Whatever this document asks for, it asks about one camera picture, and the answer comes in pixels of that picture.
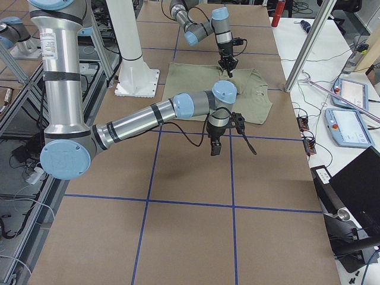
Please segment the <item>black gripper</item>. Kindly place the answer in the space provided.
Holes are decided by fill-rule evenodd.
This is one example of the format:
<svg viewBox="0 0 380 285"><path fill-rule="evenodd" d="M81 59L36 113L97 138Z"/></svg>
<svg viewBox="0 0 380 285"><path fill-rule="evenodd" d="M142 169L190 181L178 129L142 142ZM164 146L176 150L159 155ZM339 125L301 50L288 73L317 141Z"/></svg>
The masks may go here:
<svg viewBox="0 0 380 285"><path fill-rule="evenodd" d="M217 47L220 55L218 63L223 69L226 69L228 77L231 78L233 77L233 71L238 64L238 60L233 54L233 41L218 43Z"/></svg>
<svg viewBox="0 0 380 285"><path fill-rule="evenodd" d="M217 126L207 120L206 130L211 145L211 156L218 156L221 152L220 137L225 133L226 129L231 127L230 120L223 126Z"/></svg>

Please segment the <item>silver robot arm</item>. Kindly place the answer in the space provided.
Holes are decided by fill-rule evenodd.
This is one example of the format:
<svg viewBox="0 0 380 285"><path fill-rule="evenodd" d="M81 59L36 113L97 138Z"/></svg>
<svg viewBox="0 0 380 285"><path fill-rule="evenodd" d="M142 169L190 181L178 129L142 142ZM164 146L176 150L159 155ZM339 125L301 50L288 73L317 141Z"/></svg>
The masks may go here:
<svg viewBox="0 0 380 285"><path fill-rule="evenodd" d="M183 28L185 39L190 46L195 46L210 35L214 35L220 60L218 64L233 77L233 70L238 64L234 55L234 46L242 45L243 39L234 38L229 24L229 12L226 7L212 10L211 16L203 23L196 23L189 15L199 1L171 1L169 12L173 19Z"/></svg>
<svg viewBox="0 0 380 285"><path fill-rule="evenodd" d="M237 60L233 53L235 41L231 34L227 7L216 8L209 20L192 23L188 12L200 1L171 1L170 15L185 30L190 45L214 34L220 53L220 66L229 77ZM211 90L179 93L153 103L126 117L104 124L90 119L91 111L99 107L87 104L94 100L82 95L82 75L78 38L88 30L88 20L94 15L90 1L28 1L30 18L39 30L43 59L43 80L47 100L48 125L44 130L45 144L40 151L42 169L50 176L70 181L85 174L94 158L113 144L138 137L173 119L190 119L205 115L211 144L211 156L221 152L220 137L225 129L237 127L231 123L235 114L237 88L229 81L216 82ZM151 69L143 58L137 21L131 1L107 1L118 48L121 72L116 95L154 97L160 71Z"/></svg>

